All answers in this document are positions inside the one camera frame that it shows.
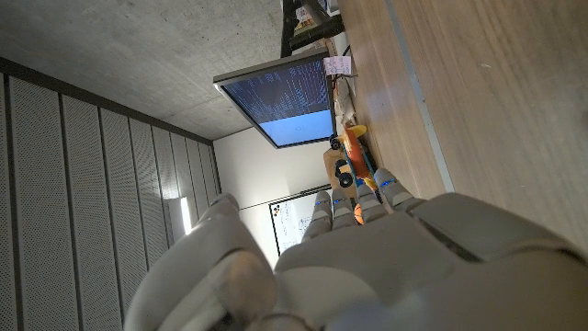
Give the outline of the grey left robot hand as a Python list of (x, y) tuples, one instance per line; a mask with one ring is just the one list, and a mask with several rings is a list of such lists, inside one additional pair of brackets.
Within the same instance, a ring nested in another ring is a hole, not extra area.
[(412, 195), (388, 170), (317, 195), (302, 241), (270, 265), (220, 194), (150, 269), (128, 330), (584, 330), (587, 256), (471, 197)]

